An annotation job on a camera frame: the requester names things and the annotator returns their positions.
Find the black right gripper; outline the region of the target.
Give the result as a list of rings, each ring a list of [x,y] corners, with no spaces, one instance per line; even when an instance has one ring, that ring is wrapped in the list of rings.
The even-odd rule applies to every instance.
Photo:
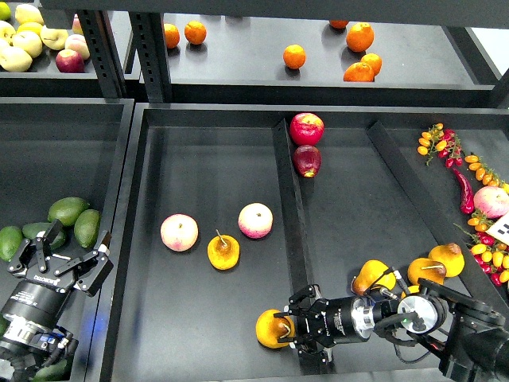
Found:
[[[289,304],[275,318],[305,319],[305,332],[292,339],[292,348],[304,361],[329,364],[331,349],[325,346],[365,342],[370,338],[370,305],[365,298],[321,298],[320,287],[310,284],[289,297]]]

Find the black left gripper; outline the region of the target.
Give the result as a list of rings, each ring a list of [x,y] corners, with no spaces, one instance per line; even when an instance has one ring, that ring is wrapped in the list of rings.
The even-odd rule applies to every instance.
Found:
[[[109,259],[111,234],[102,231],[92,250],[83,257],[76,275],[73,271],[58,273],[70,257],[55,254],[64,244],[63,225],[56,219],[32,239],[21,241],[7,271],[20,279],[1,310],[8,321],[25,319],[42,332],[56,327],[72,288],[94,297],[114,265]]]

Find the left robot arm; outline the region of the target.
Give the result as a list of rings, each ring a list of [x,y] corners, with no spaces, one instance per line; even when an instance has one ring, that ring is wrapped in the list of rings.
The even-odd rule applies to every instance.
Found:
[[[75,353],[74,333],[58,324],[69,296],[74,290],[95,296],[113,269],[108,231],[99,234],[90,252],[72,259],[51,249],[62,228],[56,220],[24,239],[8,266],[20,279],[1,309],[9,322],[1,336],[1,359],[14,369],[12,381],[31,381],[39,370]]]

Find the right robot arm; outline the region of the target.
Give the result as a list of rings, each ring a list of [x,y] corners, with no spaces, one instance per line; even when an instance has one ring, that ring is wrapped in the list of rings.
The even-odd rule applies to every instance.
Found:
[[[328,364],[333,346],[364,343],[376,334],[396,349],[421,345],[438,358],[441,374],[450,380],[508,379],[508,332],[502,314],[434,281],[419,279],[417,290],[411,291],[393,267],[384,273],[396,278],[403,296],[380,279],[362,295],[346,298],[326,299],[317,284],[302,288],[273,316],[301,318],[305,329],[285,333],[278,342]]]

